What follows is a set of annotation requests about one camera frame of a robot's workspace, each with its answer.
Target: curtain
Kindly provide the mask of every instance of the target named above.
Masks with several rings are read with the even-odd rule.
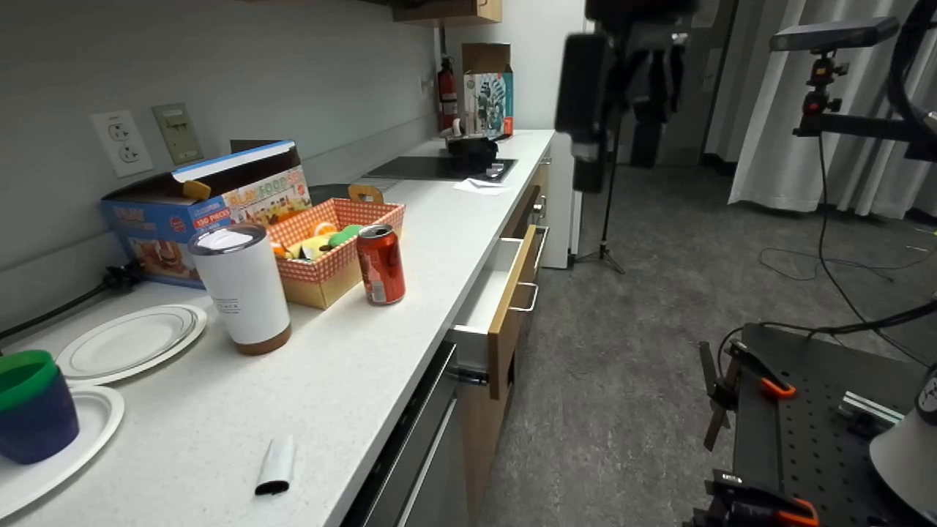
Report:
[[[756,10],[756,22],[739,17],[742,32],[756,42],[768,42],[777,31],[813,22],[864,22],[897,16],[904,17],[914,0],[784,0],[778,6]],[[796,139],[791,129],[800,123],[803,98],[809,94],[810,54],[763,54],[749,45],[749,76],[758,79],[763,66],[761,89],[752,111],[742,110],[733,120],[734,129],[747,129],[742,140],[739,171],[728,202],[756,202],[778,212],[813,212],[822,198],[818,139]],[[838,61],[850,66],[845,76],[838,76],[832,98],[844,99],[841,114],[876,114],[892,119],[885,98],[885,72],[891,66],[892,39],[867,51],[841,51]],[[916,69],[908,79],[908,94],[916,107],[937,104],[937,51],[933,39],[925,42]],[[825,167],[828,167],[828,205],[854,212],[857,218],[904,218],[920,208],[937,218],[937,164],[908,161],[904,145],[822,135]]]

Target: kitchen counter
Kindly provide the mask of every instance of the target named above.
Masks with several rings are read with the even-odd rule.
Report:
[[[272,356],[242,359],[203,290],[144,285],[24,344],[61,353],[83,332],[149,306],[190,303],[209,310],[209,332],[190,353],[118,386],[127,419],[112,445],[15,521],[340,525],[550,139],[550,129],[520,129],[504,140],[498,157],[519,161],[496,187],[387,187],[390,202],[406,205],[402,306],[371,307],[354,287],[329,310],[289,307],[293,340]],[[283,435],[295,436],[293,490],[255,499],[264,451]]]

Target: red can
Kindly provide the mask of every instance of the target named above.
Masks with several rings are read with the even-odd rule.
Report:
[[[358,234],[358,262],[371,306],[395,306],[405,300],[405,263],[392,227],[377,222]]]

